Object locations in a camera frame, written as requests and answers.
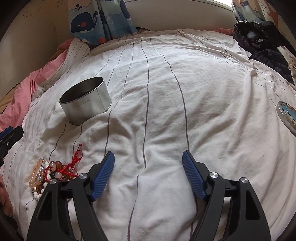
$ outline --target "wrinkled fabric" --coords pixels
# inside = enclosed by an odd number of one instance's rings
[[[71,125],[59,98],[94,76],[106,81],[111,107]],[[221,33],[145,32],[93,49],[31,104],[24,137],[1,168],[21,233],[27,236],[37,205],[28,183],[38,159],[70,162],[82,143],[78,173],[108,151],[115,155],[94,203],[110,241],[190,240],[204,204],[195,203],[182,166],[185,150],[226,179],[250,180],[275,241],[296,211],[296,138],[276,112],[278,101],[296,106],[294,96],[276,71],[248,59]],[[74,201],[68,206],[80,240]],[[223,236],[227,214],[215,240]]]
[[[234,35],[233,29],[217,28],[217,29],[214,29],[213,31],[214,32],[217,32],[217,33],[226,34],[226,35],[229,35],[229,36],[233,36]]]
[[[273,22],[240,21],[234,25],[234,39],[246,51],[256,57],[256,60],[277,71],[289,83],[294,84],[291,71],[278,46],[285,46],[296,55],[290,42],[280,34]]]
[[[89,47],[78,38],[60,47],[67,47],[56,59],[47,63],[40,70],[29,74],[16,88],[12,101],[0,115],[0,132],[8,126],[16,127],[22,122],[29,110],[31,102],[39,98],[46,90],[69,70],[73,63],[81,60],[89,53]]]

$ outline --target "dark clothing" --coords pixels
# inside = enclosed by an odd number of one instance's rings
[[[234,39],[244,50],[294,84],[288,63],[277,47],[285,46],[294,56],[296,51],[273,22],[240,21],[234,25],[234,34]]]

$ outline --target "round tin lid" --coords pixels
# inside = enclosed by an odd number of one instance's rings
[[[289,104],[279,101],[276,112],[285,126],[296,136],[296,110]]]

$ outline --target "red string bracelet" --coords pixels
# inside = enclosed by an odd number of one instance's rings
[[[63,176],[63,175],[69,175],[69,176],[72,176],[72,177],[77,177],[77,176],[78,176],[78,173],[77,173],[77,171],[76,171],[76,169],[75,169],[74,167],[75,167],[75,165],[76,165],[78,162],[81,161],[81,159],[82,159],[82,157],[83,157],[83,153],[82,153],[82,151],[79,150],[79,148],[80,148],[81,146],[82,146],[82,144],[79,144],[79,146],[78,146],[77,150],[75,151],[75,154],[74,154],[74,156],[73,156],[73,158],[72,158],[72,161],[71,161],[69,164],[65,165],[62,169],[56,167],[54,171],[60,172],[60,173],[62,174],[62,176]],[[46,180],[47,182],[49,182],[49,180],[48,180],[48,178],[47,178],[47,171],[48,171],[48,169],[50,169],[50,168],[51,168],[51,166],[48,166],[48,167],[45,169],[45,180]]]

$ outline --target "striped bedsheet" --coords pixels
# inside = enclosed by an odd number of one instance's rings
[[[277,72],[248,59],[232,37],[192,29],[144,32],[109,41],[67,68],[32,102],[24,137],[1,169],[24,237],[37,203],[28,187],[33,166],[40,157],[68,163],[79,143],[79,173],[108,151],[115,154],[114,171],[94,203],[110,241],[190,239],[203,203],[183,170],[185,150],[224,178],[246,176],[272,240],[282,233],[296,211],[296,139],[276,104],[296,106],[295,91]],[[94,76],[104,78],[112,105],[73,126],[58,100]],[[80,239],[73,201],[69,210]],[[226,211],[216,239],[225,218]]]

